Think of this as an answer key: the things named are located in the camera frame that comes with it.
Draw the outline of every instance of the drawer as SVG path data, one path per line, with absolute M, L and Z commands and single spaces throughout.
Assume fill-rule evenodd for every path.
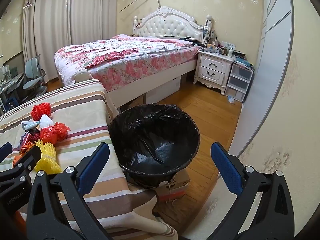
M 221 85 L 224 78 L 224 74 L 221 72 L 212 70 L 210 68 L 199 66 L 198 77 Z
M 202 55 L 200 65 L 224 73 L 226 62 Z

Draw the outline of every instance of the yellow foam net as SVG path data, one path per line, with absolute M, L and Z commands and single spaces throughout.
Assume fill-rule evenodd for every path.
M 38 139 L 35 141 L 35 144 L 41 150 L 41 159 L 38 161 L 37 165 L 35 166 L 35 171 L 44 170 L 47 174 L 55 174 L 62 172 L 59 164 L 57 163 L 57 155 L 56 149 L 54 148 L 52 143 L 45 143 Z

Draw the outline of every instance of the floral wallpaper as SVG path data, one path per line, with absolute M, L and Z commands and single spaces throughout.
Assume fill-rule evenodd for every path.
M 268 117 L 239 159 L 260 172 L 284 173 L 297 234 L 313 215 L 320 199 L 320 69 L 317 57 L 309 56 L 317 54 L 320 17 L 310 0 L 293 0 L 293 7 L 292 53 L 284 82 Z M 307 54 L 301 50 L 301 44 L 308 44 Z M 258 193 L 240 231 L 249 228 L 260 198 Z M 208 201 L 183 236 L 207 239 L 234 200 L 235 195 L 218 179 Z
M 3 62 L 22 51 L 22 8 L 25 0 L 12 0 L 0 19 Z
M 131 34 L 133 17 L 142 19 L 158 8 L 157 0 L 118 0 L 117 34 Z M 213 19 L 218 39 L 233 43 L 256 63 L 261 39 L 263 0 L 160 0 L 161 5 L 172 7 L 194 17 L 203 25 L 206 15 Z

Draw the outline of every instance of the striped fabric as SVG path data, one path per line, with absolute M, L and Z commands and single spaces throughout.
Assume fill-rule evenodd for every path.
M 12 168 L 14 156 L 24 131 L 21 121 L 31 120 L 34 104 L 48 102 L 52 106 L 53 122 L 70 127 L 69 135 L 56 147 L 57 162 L 62 170 L 76 166 L 83 157 L 91 155 L 105 142 L 110 158 L 103 168 L 92 191 L 84 196 L 89 208 L 115 239 L 178 239 L 177 232 L 158 217 L 152 215 L 156 204 L 151 190 L 128 184 L 119 166 L 108 124 L 118 111 L 97 80 L 89 80 L 45 94 L 27 102 L 0 117 L 0 146 L 10 142 L 13 152 L 0 163 L 0 171 Z M 36 173 L 30 173 L 33 180 Z M 60 202 L 72 228 L 79 230 L 63 194 Z M 26 217 L 27 205 L 20 212 Z

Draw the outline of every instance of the power outlet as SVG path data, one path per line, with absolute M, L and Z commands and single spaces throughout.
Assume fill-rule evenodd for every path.
M 236 46 L 234 44 L 232 44 L 232 43 L 228 43 L 228 42 L 222 41 L 221 45 L 223 47 L 225 47 L 225 48 L 228 48 L 228 49 L 232 48 L 232 50 L 236 50 Z
M 230 44 L 228 46 L 228 49 L 236 50 L 236 46 L 234 44 Z

